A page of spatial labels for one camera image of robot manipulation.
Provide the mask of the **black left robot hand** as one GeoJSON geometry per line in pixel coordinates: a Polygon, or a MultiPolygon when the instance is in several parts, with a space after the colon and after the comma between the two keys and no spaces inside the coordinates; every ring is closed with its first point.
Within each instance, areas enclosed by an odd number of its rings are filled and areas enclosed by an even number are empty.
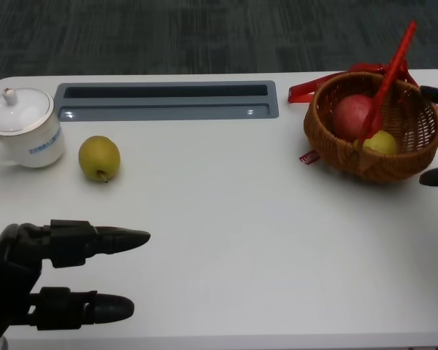
{"type": "Polygon", "coordinates": [[[38,293],[32,289],[41,276],[43,260],[54,268],[78,267],[97,254],[129,251],[149,240],[145,231],[96,227],[88,221],[8,225],[0,235],[0,339],[10,326],[78,330],[83,325],[130,318],[134,303],[127,297],[73,292],[67,287],[43,287],[38,293]]]}

